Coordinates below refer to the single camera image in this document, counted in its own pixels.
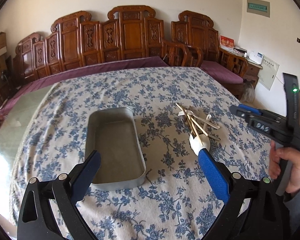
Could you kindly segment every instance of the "hand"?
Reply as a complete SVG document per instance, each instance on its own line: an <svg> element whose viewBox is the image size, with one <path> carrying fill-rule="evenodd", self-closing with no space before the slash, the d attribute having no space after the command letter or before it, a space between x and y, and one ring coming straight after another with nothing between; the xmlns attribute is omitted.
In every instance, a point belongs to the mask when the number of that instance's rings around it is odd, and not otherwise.
<svg viewBox="0 0 300 240"><path fill-rule="evenodd" d="M300 152L290 147L276 150L275 142L271 141L269 175L272 179L276 179L280 175L280 159L292 162L290 181L286 192L295 195L300 190Z"/></svg>

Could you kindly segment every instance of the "floral bedspread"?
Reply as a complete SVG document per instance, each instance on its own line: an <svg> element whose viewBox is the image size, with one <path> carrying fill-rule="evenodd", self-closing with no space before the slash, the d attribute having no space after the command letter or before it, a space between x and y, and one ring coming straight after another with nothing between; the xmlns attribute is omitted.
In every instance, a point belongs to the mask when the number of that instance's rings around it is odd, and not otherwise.
<svg viewBox="0 0 300 240"><path fill-rule="evenodd" d="M137 188L103 192L91 184L77 203L98 239L201 239L219 214L216 199L189 145L175 103L211 114L210 153L245 178L266 176L269 140L229 112L239 101L199 68L142 68L95 74L58 83L29 124L11 182L16 223L28 180L53 180L84 161L88 119L106 108L133 110L146 181ZM54 202L63 235L71 238Z"/></svg>

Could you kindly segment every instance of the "purple cushion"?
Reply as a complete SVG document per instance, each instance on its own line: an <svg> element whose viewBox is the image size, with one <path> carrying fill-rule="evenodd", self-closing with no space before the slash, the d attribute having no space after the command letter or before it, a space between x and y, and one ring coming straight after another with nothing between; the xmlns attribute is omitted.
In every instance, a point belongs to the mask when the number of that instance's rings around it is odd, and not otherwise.
<svg viewBox="0 0 300 240"><path fill-rule="evenodd" d="M169 67L169 65L167 65L160 57L156 56L156 57L120 60L120 61L102 63L102 64L91 65L91 66L64 71L55 75L38 79L36 81L24 85L13 96L13 98L9 99L8 102L2 107L2 109L0 109L0 115L6 116L10 112L10 110L14 107L14 105L17 103L17 101L21 96L36 91L38 89L48 87L62 80L67 80L76 77L83 77L87 75L103 73L103 72L108 72L113 70L146 68L146 67Z"/></svg>
<svg viewBox="0 0 300 240"><path fill-rule="evenodd" d="M243 79L214 61L204 60L201 67L209 76L221 84L241 84Z"/></svg>

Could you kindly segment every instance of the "nightstand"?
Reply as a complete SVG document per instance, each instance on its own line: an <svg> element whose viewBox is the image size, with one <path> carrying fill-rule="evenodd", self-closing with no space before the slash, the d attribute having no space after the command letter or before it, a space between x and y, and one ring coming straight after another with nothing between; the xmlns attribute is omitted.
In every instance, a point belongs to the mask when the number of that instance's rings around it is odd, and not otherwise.
<svg viewBox="0 0 300 240"><path fill-rule="evenodd" d="M259 80L258 73L260 69L262 69L261 65L248 61L248 70L245 73L245 75L242 77L244 80L251 81L254 89L256 88L256 85Z"/></svg>

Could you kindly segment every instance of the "white wall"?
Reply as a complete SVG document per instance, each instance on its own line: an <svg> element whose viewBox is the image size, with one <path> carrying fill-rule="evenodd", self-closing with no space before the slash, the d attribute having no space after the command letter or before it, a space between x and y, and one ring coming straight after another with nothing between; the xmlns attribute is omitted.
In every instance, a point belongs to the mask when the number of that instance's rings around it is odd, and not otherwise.
<svg viewBox="0 0 300 240"><path fill-rule="evenodd" d="M0 32L7 33L8 54L14 56L21 39L32 32L48 35L51 24L63 15L86 10L94 20L105 21L113 7L135 4L157 11L157 18L165 21L166 38L171 36L171 21L183 10L192 10L211 17L221 34L239 39L242 0L8 0L0 11Z"/></svg>
<svg viewBox="0 0 300 240"><path fill-rule="evenodd" d="M247 0L242 0L242 23L238 45L248 51L265 54L280 64L271 90L261 83L256 86L256 99L268 110L286 115L282 72L298 76L300 86L300 10L293 0L270 2L270 18L247 13Z"/></svg>

